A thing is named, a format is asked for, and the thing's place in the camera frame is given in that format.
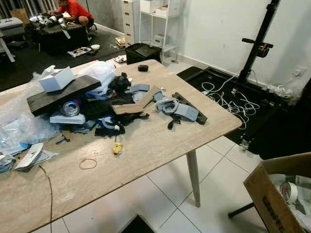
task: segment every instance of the black table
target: black table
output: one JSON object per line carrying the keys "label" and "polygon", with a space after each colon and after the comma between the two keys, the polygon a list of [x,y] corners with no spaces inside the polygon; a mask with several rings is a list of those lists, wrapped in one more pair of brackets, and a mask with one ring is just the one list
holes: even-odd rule
{"label": "black table", "polygon": [[67,26],[67,32],[71,36],[68,39],[60,25],[40,28],[39,23],[32,22],[33,40],[40,44],[42,50],[50,55],[65,53],[88,45],[85,27],[75,23],[75,26]]}

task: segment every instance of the red shirt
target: red shirt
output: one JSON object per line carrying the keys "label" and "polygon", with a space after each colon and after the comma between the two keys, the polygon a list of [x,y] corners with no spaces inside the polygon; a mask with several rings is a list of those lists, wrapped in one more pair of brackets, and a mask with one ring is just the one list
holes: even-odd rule
{"label": "red shirt", "polygon": [[62,8],[59,7],[58,12],[64,13],[67,11],[71,16],[86,16],[88,18],[94,18],[93,15],[91,15],[89,12],[87,12],[86,9],[83,8],[79,3],[77,3],[75,0],[69,0],[69,6],[68,8]]}

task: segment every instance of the black chair leg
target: black chair leg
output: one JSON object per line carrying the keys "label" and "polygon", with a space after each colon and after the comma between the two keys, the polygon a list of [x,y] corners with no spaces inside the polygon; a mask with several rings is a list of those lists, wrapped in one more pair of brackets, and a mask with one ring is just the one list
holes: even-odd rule
{"label": "black chair leg", "polygon": [[242,208],[240,208],[240,209],[238,209],[238,210],[236,210],[236,211],[233,211],[232,213],[229,213],[229,214],[228,214],[228,217],[229,217],[229,218],[233,218],[235,215],[238,215],[238,214],[240,214],[240,213],[242,213],[242,212],[244,212],[244,211],[246,211],[246,210],[249,210],[249,209],[251,209],[251,208],[253,208],[253,207],[255,207],[255,205],[254,205],[254,203],[252,202],[252,203],[250,203],[250,204],[248,204],[248,205],[246,205],[246,206],[244,206],[244,207],[242,207]]}

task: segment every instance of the metal can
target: metal can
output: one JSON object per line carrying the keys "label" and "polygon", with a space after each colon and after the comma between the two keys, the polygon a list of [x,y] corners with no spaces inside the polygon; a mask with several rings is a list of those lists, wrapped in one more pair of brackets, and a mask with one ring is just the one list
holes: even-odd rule
{"label": "metal can", "polygon": [[80,112],[79,104],[73,101],[65,103],[62,107],[62,113],[68,117],[73,117],[78,115]]}

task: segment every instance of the baseboard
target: baseboard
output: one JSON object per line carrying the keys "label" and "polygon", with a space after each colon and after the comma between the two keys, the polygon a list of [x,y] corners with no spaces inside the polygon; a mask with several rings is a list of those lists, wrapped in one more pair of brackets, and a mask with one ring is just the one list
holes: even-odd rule
{"label": "baseboard", "polygon": [[[196,59],[194,59],[194,58],[191,58],[191,57],[182,55],[182,54],[180,54],[180,53],[178,54],[177,59],[178,59],[178,61],[187,63],[187,64],[189,64],[189,65],[192,65],[192,66],[194,66],[194,67],[198,67],[198,68],[200,68],[200,69],[206,69],[207,67],[213,67],[213,68],[218,69],[218,70],[221,70],[221,71],[223,71],[223,72],[225,72],[225,73],[231,74],[232,76],[235,75],[235,73],[233,73],[233,72],[231,72],[231,71],[225,70],[225,69],[220,68],[220,67],[216,67],[216,66],[214,66],[214,65],[211,65],[211,64],[208,64],[208,63],[199,61],[199,60],[196,60]],[[257,85],[256,80],[248,79],[248,81],[249,81],[250,83],[252,83],[252,84],[256,84],[256,85]],[[267,84],[258,82],[258,86],[260,86],[260,87],[266,87]]]}
{"label": "baseboard", "polygon": [[119,31],[116,31],[116,30],[112,29],[112,28],[106,27],[104,25],[101,25],[101,24],[98,24],[98,23],[94,23],[94,24],[97,26],[97,28],[100,28],[100,29],[102,29],[104,31],[111,32],[111,33],[113,33],[115,35],[118,35],[118,36],[123,36],[124,35],[124,33],[121,33]]}

